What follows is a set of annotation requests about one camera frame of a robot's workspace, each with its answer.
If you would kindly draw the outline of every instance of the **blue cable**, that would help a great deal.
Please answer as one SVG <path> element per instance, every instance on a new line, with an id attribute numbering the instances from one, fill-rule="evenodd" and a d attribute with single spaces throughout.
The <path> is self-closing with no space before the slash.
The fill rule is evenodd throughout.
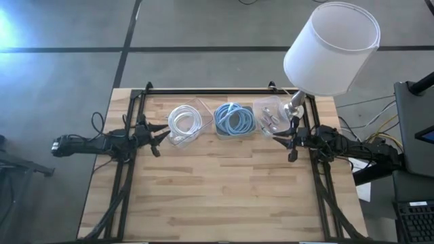
<path id="1" fill-rule="evenodd" d="M 232 127 L 229 121 L 234 114 L 238 114 L 239 120 L 238 124 Z M 238 103 L 228 102 L 219 106 L 215 116 L 218 129 L 230 136 L 246 134 L 255 128 L 253 113 Z"/>

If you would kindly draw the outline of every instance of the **wood grain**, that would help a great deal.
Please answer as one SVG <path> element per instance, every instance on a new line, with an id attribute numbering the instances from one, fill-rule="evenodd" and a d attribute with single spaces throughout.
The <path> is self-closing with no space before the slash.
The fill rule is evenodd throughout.
<path id="1" fill-rule="evenodd" d="M 113 91 L 105 131 L 123 127 L 121 116 L 127 112 L 130 91 Z M 172 109 L 195 97 L 214 112 L 224 102 L 251 106 L 266 96 L 148 96 L 146 116 L 152 123 L 166 123 Z M 321 123 L 339 127 L 333 98 L 316 100 Z M 299 148 L 299 160 L 288 163 L 288 152 L 259 131 L 250 138 L 221 141 L 211 129 L 184 149 L 165 140 L 159 150 L 159 158 L 147 146 L 138 152 L 124 241 L 323 240 L 307 149 Z M 99 156 L 96 166 L 107 160 Z M 109 206 L 115 169 L 113 163 L 92 176 L 79 237 L 92 229 Z M 346 161 L 332 163 L 332 177 L 340 208 L 366 235 Z M 328 215 L 332 226 L 330 210 Z"/>

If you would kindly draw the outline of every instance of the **keyboard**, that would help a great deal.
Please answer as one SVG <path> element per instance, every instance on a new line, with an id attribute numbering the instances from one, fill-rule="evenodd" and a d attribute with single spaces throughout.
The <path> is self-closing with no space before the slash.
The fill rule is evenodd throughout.
<path id="1" fill-rule="evenodd" d="M 395 204 L 407 243 L 434 243 L 434 201 Z"/>

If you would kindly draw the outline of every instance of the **gray floor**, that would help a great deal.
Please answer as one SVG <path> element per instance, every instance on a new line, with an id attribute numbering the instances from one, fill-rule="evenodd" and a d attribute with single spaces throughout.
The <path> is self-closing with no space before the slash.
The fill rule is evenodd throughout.
<path id="1" fill-rule="evenodd" d="M 423 0 L 352 0 L 378 20 L 381 45 L 434 45 L 434 16 Z M 121 47 L 134 0 L 0 0 L 0 47 Z M 132 46 L 291 45 L 318 3 L 309 0 L 147 0 Z M 129 54 L 121 87 L 288 86 L 283 52 Z M 35 175 L 20 210 L 14 243 L 73 240 L 95 156 L 61 159 L 50 154 L 61 134 L 93 136 L 90 115 L 105 114 L 120 54 L 0 54 L 0 134 L 7 149 L 55 167 L 52 178 Z M 397 81 L 417 81 L 433 71 L 434 52 L 377 52 L 342 106 L 393 94 Z M 338 108 L 352 126 L 363 125 L 393 99 Z M 366 137 L 396 109 L 366 129 Z M 390 134 L 400 138 L 399 129 Z M 372 202 L 362 203 L 368 231 L 393 240 L 391 179 L 373 183 Z"/>

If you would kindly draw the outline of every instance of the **lamp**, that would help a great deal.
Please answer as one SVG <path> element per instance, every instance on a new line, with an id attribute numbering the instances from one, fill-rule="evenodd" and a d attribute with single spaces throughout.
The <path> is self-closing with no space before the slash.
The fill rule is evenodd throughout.
<path id="1" fill-rule="evenodd" d="M 281 104 L 281 113 L 301 117 L 305 94 L 346 93 L 379 43 L 380 27 L 368 11 L 341 2 L 317 7 L 283 60 L 285 74 L 300 91 Z"/>

